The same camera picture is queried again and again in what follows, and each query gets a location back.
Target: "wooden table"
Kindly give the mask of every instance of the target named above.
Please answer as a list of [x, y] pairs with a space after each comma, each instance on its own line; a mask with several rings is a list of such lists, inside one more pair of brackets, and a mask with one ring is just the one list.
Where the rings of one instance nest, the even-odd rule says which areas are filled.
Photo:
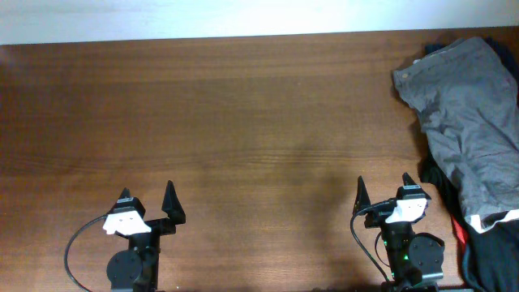
[[[377, 286], [350, 233], [356, 179], [386, 200], [427, 151], [391, 71], [473, 35], [519, 52], [515, 28], [0, 47], [1, 290], [78, 290], [62, 263], [70, 236], [124, 187], [163, 217], [168, 179], [187, 223], [161, 240], [163, 290]], [[415, 230], [445, 240], [440, 284], [459, 285], [449, 215], [424, 188]], [[374, 251], [378, 230], [356, 223]], [[95, 225], [71, 269], [107, 291], [126, 247]]]

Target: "wood grain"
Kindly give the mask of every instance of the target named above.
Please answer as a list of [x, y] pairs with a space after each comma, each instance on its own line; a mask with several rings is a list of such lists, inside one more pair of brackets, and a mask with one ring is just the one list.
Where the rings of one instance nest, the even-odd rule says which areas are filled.
[[[385, 200], [427, 150], [390, 72], [473, 35], [519, 52], [516, 28], [0, 47], [1, 290], [77, 290], [70, 236], [124, 187], [162, 217], [168, 179], [187, 223], [162, 239], [163, 290], [377, 286], [348, 225], [356, 178]], [[415, 229], [446, 242], [440, 284], [461, 284], [449, 216], [424, 187]], [[373, 251], [377, 231], [356, 226]], [[107, 291], [124, 248], [95, 225], [71, 269]]]

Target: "white wall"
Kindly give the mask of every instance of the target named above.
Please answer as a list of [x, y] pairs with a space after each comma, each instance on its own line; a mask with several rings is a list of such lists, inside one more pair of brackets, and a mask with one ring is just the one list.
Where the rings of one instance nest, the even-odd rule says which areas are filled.
[[518, 23], [519, 0], [0, 0], [0, 45]]

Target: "black cable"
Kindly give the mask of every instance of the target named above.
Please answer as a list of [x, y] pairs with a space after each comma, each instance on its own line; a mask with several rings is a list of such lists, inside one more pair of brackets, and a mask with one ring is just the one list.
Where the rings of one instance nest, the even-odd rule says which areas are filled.
[[78, 282], [78, 280], [74, 277], [74, 275], [72, 275], [71, 269], [68, 267], [68, 251], [71, 249], [71, 245], [74, 242], [75, 238], [77, 238], [78, 235], [81, 234], [81, 232], [85, 231], [88, 227], [96, 224], [97, 222], [106, 219], [107, 217], [108, 217], [108, 214], [105, 214], [105, 215], [99, 216], [98, 218], [83, 225], [83, 227], [79, 228], [79, 230], [77, 230], [74, 233], [74, 235], [72, 235], [71, 240], [68, 242], [68, 244], [66, 245], [66, 248], [65, 248], [65, 255], [63, 256], [63, 263], [65, 264], [66, 274], [68, 275], [68, 277], [71, 278], [71, 280], [74, 282], [74, 284], [76, 284], [83, 291], [92, 292], [91, 290], [87, 289], [85, 286], [81, 285], [81, 283]]
[[375, 254], [376, 254], [376, 256], [379, 258], [380, 263], [385, 264], [386, 267], [391, 268], [391, 266], [390, 266], [389, 264], [386, 264], [386, 263], [385, 263], [385, 262], [380, 258], [380, 255], [379, 255], [379, 249], [377, 248], [377, 247], [378, 247], [378, 246], [377, 246], [377, 243], [379, 243], [380, 235], [382, 235], [382, 231], [380, 231], [379, 234], [378, 234], [378, 235], [376, 236], [376, 238], [375, 238]]
[[369, 212], [371, 209], [373, 208], [376, 208], [376, 207], [379, 207], [381, 204], [388, 204], [387, 202], [380, 202], [380, 203], [377, 203], [377, 204], [373, 204], [369, 207], [366, 207], [364, 208], [363, 210], [360, 210], [358, 212], [356, 212], [352, 217], [351, 217], [351, 220], [350, 220], [350, 229], [351, 229], [351, 234], [354, 236], [354, 239], [355, 241], [358, 243], [358, 245], [360, 246], [360, 248], [362, 248], [362, 250], [364, 251], [364, 253], [366, 254], [366, 256], [368, 258], [370, 258], [371, 262], [373, 262], [373, 264], [376, 266], [377, 269], [379, 269], [380, 273], [382, 273], [382, 276], [384, 276], [384, 279], [386, 282], [390, 282], [389, 278], [388, 278], [388, 275], [386, 275], [386, 273], [384, 272], [384, 270], [382, 269], [382, 267], [380, 267], [379, 263], [376, 262], [376, 260], [373, 258], [373, 256], [371, 256], [371, 253], [369, 251], [367, 251], [367, 249], [364, 247], [364, 245], [360, 242], [360, 239], [358, 239], [356, 233], [355, 233], [355, 230], [354, 230], [354, 221], [355, 221], [355, 218], [358, 216], [358, 215], [364, 215], [366, 214], [366, 212]]

